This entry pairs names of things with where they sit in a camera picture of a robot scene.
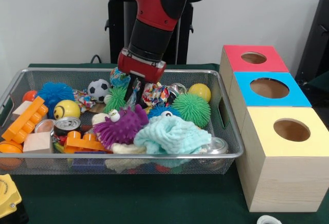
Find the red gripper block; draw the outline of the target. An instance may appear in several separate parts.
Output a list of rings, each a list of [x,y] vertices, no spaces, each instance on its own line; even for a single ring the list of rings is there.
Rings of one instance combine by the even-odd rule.
[[[136,76],[142,77],[137,78],[136,82],[136,104],[139,104],[142,99],[142,94],[145,88],[145,81],[150,83],[157,83],[161,76],[163,75],[166,69],[166,62],[151,62],[147,60],[143,60],[133,54],[127,49],[122,48],[118,57],[118,69],[121,72],[126,74],[130,74],[130,81],[125,93],[124,100],[128,101],[131,97],[134,90],[134,83],[136,80]]]

